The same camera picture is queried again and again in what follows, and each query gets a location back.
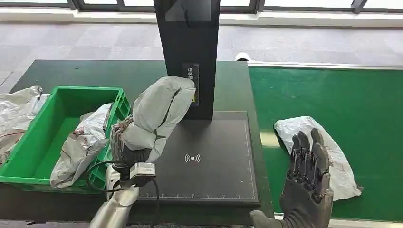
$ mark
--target silver robotic forearm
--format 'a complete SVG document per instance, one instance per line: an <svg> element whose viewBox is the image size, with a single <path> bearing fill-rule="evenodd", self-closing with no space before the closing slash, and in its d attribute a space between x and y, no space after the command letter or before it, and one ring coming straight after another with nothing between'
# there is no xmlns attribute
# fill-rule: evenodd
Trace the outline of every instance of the silver robotic forearm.
<svg viewBox="0 0 403 228"><path fill-rule="evenodd" d="M112 166L106 170L107 190L113 189L119 180L119 173ZM139 188L132 185L130 188L108 193L108 201L103 203L92 219L89 228L125 228L130 209L136 202Z"/></svg>

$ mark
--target white object on floor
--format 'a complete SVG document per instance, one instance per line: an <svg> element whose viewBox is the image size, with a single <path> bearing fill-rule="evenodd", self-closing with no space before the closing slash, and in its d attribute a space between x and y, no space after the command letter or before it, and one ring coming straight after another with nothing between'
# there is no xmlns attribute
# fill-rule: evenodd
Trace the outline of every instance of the white object on floor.
<svg viewBox="0 0 403 228"><path fill-rule="evenodd" d="M49 94L33 86L13 94L0 94L0 166L37 116Z"/></svg>
<svg viewBox="0 0 403 228"><path fill-rule="evenodd" d="M237 54L237 56L235 57L235 61L252 61L252 58L245 52L240 52Z"/></svg>
<svg viewBox="0 0 403 228"><path fill-rule="evenodd" d="M194 82L166 76L148 87L133 104L133 122L122 134L130 150L152 149L147 163L157 160L176 124L188 111L194 97Z"/></svg>
<svg viewBox="0 0 403 228"><path fill-rule="evenodd" d="M322 133L324 141L323 146L327 149L329 154L330 187L334 192L333 201L361 195L363 188L355 183L353 171L343 151L326 130L312 117L301 116L279 120L274 123L274 129L282 139L289 154L291 154L293 145L292 136L299 131L302 131L308 136L309 142L312 145L311 130L313 128L319 129Z"/></svg>
<svg viewBox="0 0 403 228"><path fill-rule="evenodd" d="M81 116L80 124L63 144L60 158L50 175L53 188L73 185L106 146L108 139L103 126L111 105L104 104L95 112Z"/></svg>

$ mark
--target gray glove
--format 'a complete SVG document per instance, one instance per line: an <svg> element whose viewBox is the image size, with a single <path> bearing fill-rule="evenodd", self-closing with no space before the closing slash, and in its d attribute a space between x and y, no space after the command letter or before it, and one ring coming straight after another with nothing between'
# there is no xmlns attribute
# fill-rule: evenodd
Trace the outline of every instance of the gray glove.
<svg viewBox="0 0 403 228"><path fill-rule="evenodd" d="M280 198L283 220L267 218L263 212L250 213L256 228L327 228L333 205L333 191L329 187L329 156L323 148L319 130L311 131L312 150L308 137L294 135L291 164Z"/></svg>

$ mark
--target white plastic package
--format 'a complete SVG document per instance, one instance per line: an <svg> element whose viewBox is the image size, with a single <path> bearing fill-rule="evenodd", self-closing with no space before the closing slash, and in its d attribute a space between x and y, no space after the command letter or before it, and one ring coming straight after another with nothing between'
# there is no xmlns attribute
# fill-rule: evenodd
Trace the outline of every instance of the white plastic package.
<svg viewBox="0 0 403 228"><path fill-rule="evenodd" d="M82 115L60 151L60 158L50 175L53 188L65 188L76 182L97 154L106 146L104 122L112 104L104 104L93 113Z"/></svg>
<svg viewBox="0 0 403 228"><path fill-rule="evenodd" d="M33 86L13 94L0 94L0 166L37 116L49 94Z"/></svg>
<svg viewBox="0 0 403 228"><path fill-rule="evenodd" d="M299 131L302 131L308 136L309 142L312 145L312 137L310 133L313 128L319 129L322 133L324 147L329 154L329 172L331 175L330 187L334 192L333 201L361 195L363 187L360 187L355 183L353 171L348 164L343 151L326 130L312 117L301 116L279 120L274 123L274 129L282 139L289 154L291 154L293 145L292 136Z"/></svg>
<svg viewBox="0 0 403 228"><path fill-rule="evenodd" d="M166 139L188 111L195 90L190 79L160 78L134 102L133 122L122 133L122 141L130 150L152 149L146 162L157 160Z"/></svg>

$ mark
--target gray carpet floor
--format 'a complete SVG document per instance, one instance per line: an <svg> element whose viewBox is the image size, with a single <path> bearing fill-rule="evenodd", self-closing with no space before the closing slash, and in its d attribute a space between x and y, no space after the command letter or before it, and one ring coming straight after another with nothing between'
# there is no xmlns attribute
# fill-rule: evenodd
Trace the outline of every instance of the gray carpet floor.
<svg viewBox="0 0 403 228"><path fill-rule="evenodd" d="M220 26L218 60L247 52L253 60L403 66L403 30ZM163 59L155 24L0 23L0 93L8 92L35 59ZM84 228L47 223L30 228ZM25 222L0 221L0 228Z"/></svg>

